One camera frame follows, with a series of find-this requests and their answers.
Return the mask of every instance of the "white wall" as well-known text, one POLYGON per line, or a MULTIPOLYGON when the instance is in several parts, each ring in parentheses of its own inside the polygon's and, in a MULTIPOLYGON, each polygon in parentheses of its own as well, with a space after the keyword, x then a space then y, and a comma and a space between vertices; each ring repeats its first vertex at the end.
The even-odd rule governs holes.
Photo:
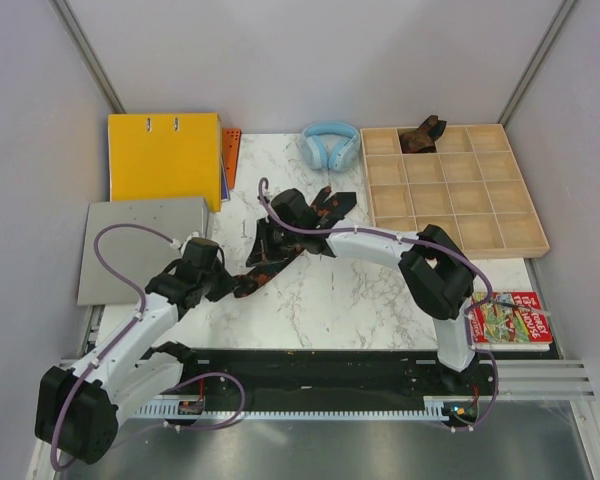
POLYGON ((130 112, 495 122, 560 0, 69 0, 130 112))
POLYGON ((0 480, 24 478, 40 377, 75 355, 107 107, 46 0, 0 0, 0 480))
POLYGON ((508 132, 552 245, 541 285, 600 401, 600 0, 580 3, 508 132))

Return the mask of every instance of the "gray box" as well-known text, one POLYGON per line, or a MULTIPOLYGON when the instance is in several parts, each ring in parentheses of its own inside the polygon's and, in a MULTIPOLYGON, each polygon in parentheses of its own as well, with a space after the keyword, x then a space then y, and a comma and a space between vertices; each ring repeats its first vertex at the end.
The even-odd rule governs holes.
MULTIPOLYGON (((211 216, 202 197, 102 202, 89 205, 82 252, 78 305, 133 303, 138 294, 100 264, 93 250, 98 232, 114 223, 137 223, 184 241, 192 232, 211 236, 211 216)), ((111 230, 102 236, 105 260, 141 288, 160 273, 178 252, 163 239, 133 228, 111 230)))

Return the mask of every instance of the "white marble table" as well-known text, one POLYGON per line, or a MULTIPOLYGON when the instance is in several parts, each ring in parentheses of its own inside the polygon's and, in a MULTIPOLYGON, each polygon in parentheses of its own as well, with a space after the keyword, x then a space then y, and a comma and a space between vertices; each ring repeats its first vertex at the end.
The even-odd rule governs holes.
MULTIPOLYGON (((256 199, 267 176, 275 194, 296 187, 307 201, 325 185, 355 191, 358 205, 347 217, 368 223, 361 166, 344 173, 310 170, 302 161, 300 135, 243 135, 231 200, 213 225, 213 240, 225 250, 232 274, 243 273, 256 220, 264 210, 256 199)), ((482 260, 496 290, 530 290, 523 259, 482 260)), ((483 290, 476 284, 476 290, 483 290)), ((133 305, 109 305, 100 324, 104 339, 127 318, 133 305)), ((177 341, 194 348, 263 349, 435 349, 431 318, 414 303, 397 272, 351 259, 302 254, 265 287, 247 298, 207 300, 190 311, 155 345, 177 341)))

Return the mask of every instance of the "yellow binder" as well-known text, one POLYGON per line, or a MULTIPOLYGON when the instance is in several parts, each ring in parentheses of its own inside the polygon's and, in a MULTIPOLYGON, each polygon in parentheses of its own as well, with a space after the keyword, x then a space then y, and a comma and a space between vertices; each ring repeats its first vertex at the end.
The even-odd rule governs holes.
POLYGON ((111 201, 203 196, 222 201, 217 113, 109 115, 111 201))

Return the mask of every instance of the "headphones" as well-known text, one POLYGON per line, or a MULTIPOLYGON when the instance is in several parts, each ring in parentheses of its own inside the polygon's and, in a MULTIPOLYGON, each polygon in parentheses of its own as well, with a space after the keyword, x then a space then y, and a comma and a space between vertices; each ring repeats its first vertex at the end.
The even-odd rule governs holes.
POLYGON ((358 158, 360 152, 360 134, 355 127, 340 122, 315 123, 302 131, 300 140, 302 155, 312 170, 328 168, 334 172, 344 172, 358 158), (322 143, 319 135, 339 135, 340 140, 331 154, 322 143))

